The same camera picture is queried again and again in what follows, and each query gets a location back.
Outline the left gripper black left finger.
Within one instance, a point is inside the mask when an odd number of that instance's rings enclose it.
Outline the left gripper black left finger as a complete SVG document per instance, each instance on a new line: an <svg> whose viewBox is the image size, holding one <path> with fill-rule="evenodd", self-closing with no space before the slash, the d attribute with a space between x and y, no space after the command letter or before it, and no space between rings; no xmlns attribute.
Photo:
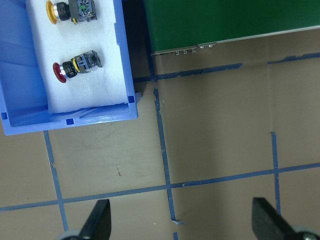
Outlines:
<svg viewBox="0 0 320 240"><path fill-rule="evenodd" d="M109 199L98 200L79 232L80 240L108 240L111 235L111 205Z"/></svg>

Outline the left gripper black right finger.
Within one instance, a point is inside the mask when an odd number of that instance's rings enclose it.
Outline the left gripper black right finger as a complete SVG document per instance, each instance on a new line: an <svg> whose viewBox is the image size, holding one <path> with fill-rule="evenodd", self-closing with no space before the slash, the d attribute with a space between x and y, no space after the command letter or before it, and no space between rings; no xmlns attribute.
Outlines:
<svg viewBox="0 0 320 240"><path fill-rule="evenodd" d="M302 240L275 208L263 197L252 200L251 227L258 240Z"/></svg>

